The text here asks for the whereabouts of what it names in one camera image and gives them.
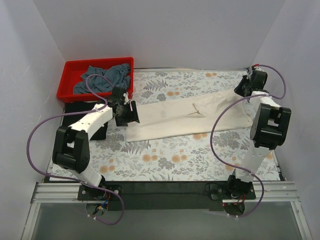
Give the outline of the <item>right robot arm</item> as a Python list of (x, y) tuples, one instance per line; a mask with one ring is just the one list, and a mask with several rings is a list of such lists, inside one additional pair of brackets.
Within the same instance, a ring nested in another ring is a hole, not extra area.
[(286, 139), (292, 111), (282, 107), (264, 90), (268, 74), (259, 66), (253, 66), (242, 77), (234, 92), (242, 97), (251, 97), (249, 102), (256, 114), (250, 129), (251, 139), (248, 151), (228, 177), (226, 192), (232, 199), (244, 198), (253, 192), (253, 174), (265, 157)]

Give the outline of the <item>cream white t shirt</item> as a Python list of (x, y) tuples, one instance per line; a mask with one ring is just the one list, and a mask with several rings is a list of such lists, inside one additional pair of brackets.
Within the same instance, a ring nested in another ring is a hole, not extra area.
[(253, 124), (233, 90), (137, 106), (139, 122), (126, 129), (127, 142), (249, 128)]

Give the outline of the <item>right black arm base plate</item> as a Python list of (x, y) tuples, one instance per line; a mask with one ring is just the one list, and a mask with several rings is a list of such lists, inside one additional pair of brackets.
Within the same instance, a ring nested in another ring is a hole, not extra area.
[(204, 187), (205, 192), (212, 200), (254, 200), (256, 194), (253, 188), (248, 192), (233, 189), (222, 183), (207, 183)]

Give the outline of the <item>folded black t shirt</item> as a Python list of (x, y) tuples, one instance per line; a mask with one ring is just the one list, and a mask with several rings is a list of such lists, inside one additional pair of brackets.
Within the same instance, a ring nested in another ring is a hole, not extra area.
[[(96, 102), (85, 102), (85, 101), (78, 101), (78, 102), (72, 102), (72, 103), (66, 103), (65, 104), (65, 113), (76, 113), (76, 112), (85, 112), (90, 111), (92, 108), (94, 108)], [(77, 114), (77, 115), (68, 115), (64, 116), (62, 120), (62, 126), (68, 127), (69, 125), (72, 125), (79, 121), (81, 118), (83, 118), (85, 114)], [(91, 137), (91, 141), (102, 141), (106, 139), (108, 129), (108, 122), (106, 122), (103, 126), (101, 126)]]

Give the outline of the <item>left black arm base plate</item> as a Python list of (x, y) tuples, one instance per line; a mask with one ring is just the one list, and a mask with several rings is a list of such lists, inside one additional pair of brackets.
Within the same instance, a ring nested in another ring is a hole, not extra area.
[[(118, 184), (103, 185), (102, 188), (108, 189), (120, 195), (122, 193), (122, 186)], [(109, 197), (110, 193), (96, 188), (91, 188), (85, 185), (79, 187), (77, 200), (79, 201), (102, 201)]]

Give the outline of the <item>red plastic bin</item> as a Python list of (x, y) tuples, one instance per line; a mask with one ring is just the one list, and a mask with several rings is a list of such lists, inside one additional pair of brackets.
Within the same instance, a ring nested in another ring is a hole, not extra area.
[(88, 70), (89, 66), (109, 69), (121, 64), (129, 64), (131, 68), (130, 84), (127, 89), (128, 96), (131, 98), (134, 92), (134, 58), (131, 56), (67, 61), (64, 65), (56, 97), (63, 103), (97, 101), (98, 98), (91, 93), (73, 94), (74, 86), (82, 81), (81, 75)]

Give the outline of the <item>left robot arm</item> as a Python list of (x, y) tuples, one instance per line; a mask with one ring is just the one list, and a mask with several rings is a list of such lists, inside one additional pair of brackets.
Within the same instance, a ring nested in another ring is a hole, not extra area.
[(71, 172), (80, 182), (91, 185), (89, 194), (95, 200), (103, 199), (107, 191), (101, 184), (102, 175), (91, 166), (89, 141), (112, 119), (118, 127), (140, 122), (136, 102), (129, 101), (126, 90), (117, 86), (108, 99), (98, 101), (75, 123), (59, 127), (55, 135), (53, 163)]

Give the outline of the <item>blue grey t shirt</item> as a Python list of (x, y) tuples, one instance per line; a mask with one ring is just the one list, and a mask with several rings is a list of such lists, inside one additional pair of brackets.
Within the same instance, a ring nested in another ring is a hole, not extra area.
[(94, 93), (108, 93), (113, 87), (119, 87), (128, 90), (131, 82), (131, 67), (128, 63), (114, 65), (109, 69), (89, 66), (87, 71), (83, 73), (80, 78), (81, 81), (76, 83), (73, 87), (73, 94), (90, 94), (87, 84)]

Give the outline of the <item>floral patterned table mat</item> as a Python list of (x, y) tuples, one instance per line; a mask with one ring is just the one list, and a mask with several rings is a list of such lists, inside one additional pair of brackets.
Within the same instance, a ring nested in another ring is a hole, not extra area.
[[(151, 104), (234, 89), (243, 71), (135, 71), (133, 98)], [(247, 128), (138, 142), (114, 121), (89, 143), (91, 164), (108, 181), (225, 181), (250, 146)]]

